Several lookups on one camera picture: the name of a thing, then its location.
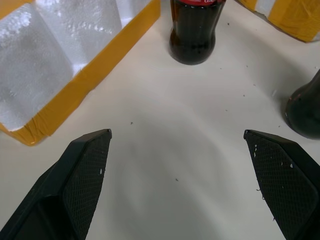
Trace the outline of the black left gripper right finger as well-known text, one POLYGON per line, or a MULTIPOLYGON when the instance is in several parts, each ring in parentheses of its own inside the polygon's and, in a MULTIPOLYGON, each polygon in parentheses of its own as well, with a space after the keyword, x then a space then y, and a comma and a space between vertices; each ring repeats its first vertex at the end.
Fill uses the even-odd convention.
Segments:
POLYGON ((246 130, 262 198, 287 240, 320 238, 320 166, 296 142, 246 130))

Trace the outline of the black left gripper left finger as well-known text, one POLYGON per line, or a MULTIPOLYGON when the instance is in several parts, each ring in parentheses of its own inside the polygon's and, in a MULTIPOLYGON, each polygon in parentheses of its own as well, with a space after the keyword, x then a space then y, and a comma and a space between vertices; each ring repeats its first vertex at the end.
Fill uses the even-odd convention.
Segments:
POLYGON ((84 240, 106 171, 112 131, 85 134, 45 171, 0 231, 2 240, 84 240))

